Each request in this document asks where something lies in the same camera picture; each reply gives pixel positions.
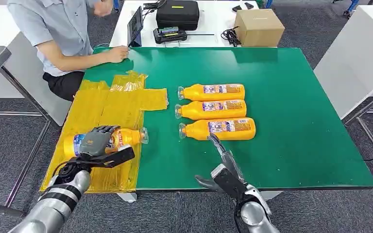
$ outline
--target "bottle label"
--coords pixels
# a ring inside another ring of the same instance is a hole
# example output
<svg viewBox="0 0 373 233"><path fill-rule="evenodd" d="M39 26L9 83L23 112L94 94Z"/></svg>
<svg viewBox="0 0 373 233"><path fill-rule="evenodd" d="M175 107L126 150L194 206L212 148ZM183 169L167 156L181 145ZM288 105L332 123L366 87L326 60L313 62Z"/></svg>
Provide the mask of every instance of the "bottle label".
<svg viewBox="0 0 373 233"><path fill-rule="evenodd" d="M79 155L79 146L81 145L84 137L85 134L77 134L73 137L73 151L75 152L75 156Z"/></svg>
<svg viewBox="0 0 373 233"><path fill-rule="evenodd" d="M238 100L203 102L203 111L219 111L228 109L241 109L242 104Z"/></svg>
<svg viewBox="0 0 373 233"><path fill-rule="evenodd" d="M237 93L241 92L238 84L227 84L227 85L204 85L203 92L206 94L215 93Z"/></svg>
<svg viewBox="0 0 373 233"><path fill-rule="evenodd" d="M202 103L202 110L204 111L219 111L224 109L224 106L219 101L213 102L203 102Z"/></svg>
<svg viewBox="0 0 373 233"><path fill-rule="evenodd" d="M121 130L118 131L118 145L119 145L119 147L123 147L123 140L122 140Z"/></svg>
<svg viewBox="0 0 373 233"><path fill-rule="evenodd" d="M224 103L225 109L241 109L241 101L238 100L227 100Z"/></svg>
<svg viewBox="0 0 373 233"><path fill-rule="evenodd" d="M247 119L210 121L208 129L211 133L245 131L251 130L251 124Z"/></svg>

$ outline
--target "cardboard box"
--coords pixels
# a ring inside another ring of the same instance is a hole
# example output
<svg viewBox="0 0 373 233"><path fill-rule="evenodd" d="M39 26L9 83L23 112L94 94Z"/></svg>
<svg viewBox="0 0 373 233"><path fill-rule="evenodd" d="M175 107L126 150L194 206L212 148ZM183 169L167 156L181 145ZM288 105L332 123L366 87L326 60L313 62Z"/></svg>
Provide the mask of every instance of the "cardboard box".
<svg viewBox="0 0 373 233"><path fill-rule="evenodd" d="M271 9L239 10L234 27L243 47L277 47L285 27Z"/></svg>

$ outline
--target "man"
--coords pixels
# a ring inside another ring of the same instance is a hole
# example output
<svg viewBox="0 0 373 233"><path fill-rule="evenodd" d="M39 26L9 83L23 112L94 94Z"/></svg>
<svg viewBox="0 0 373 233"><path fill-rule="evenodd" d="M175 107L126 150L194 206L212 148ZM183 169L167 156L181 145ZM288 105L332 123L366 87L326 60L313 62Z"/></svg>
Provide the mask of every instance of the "man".
<svg viewBox="0 0 373 233"><path fill-rule="evenodd" d="M44 65L43 79L57 96L73 101L84 70L99 64L119 63L128 56L126 46L92 54L86 7L98 16L113 8L112 0L8 0L16 24L37 47Z"/></svg>

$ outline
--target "green table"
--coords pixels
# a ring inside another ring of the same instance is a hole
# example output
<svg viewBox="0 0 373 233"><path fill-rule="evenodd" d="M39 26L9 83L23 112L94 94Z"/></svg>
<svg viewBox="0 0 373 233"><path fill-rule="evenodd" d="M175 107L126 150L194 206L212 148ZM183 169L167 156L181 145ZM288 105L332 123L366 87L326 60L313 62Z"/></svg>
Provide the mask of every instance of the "green table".
<svg viewBox="0 0 373 233"><path fill-rule="evenodd" d="M220 157L209 141L180 139L177 87L241 83L255 138L225 141L245 179L260 190L372 188L373 177L300 49L135 48L121 64L89 69L106 80L133 69L148 74L146 88L167 88L167 110L145 112L149 144L142 146L137 190L200 189Z"/></svg>

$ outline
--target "black pants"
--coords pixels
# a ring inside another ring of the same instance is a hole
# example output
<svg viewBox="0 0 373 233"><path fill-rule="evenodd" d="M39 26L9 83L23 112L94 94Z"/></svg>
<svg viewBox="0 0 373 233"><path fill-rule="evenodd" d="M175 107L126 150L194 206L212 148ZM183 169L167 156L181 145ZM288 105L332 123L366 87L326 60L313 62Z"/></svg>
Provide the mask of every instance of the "black pants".
<svg viewBox="0 0 373 233"><path fill-rule="evenodd" d="M55 95L64 100L73 101L73 96L78 91L81 85L84 72L74 71L59 77L44 73L43 79L48 82L49 89Z"/></svg>

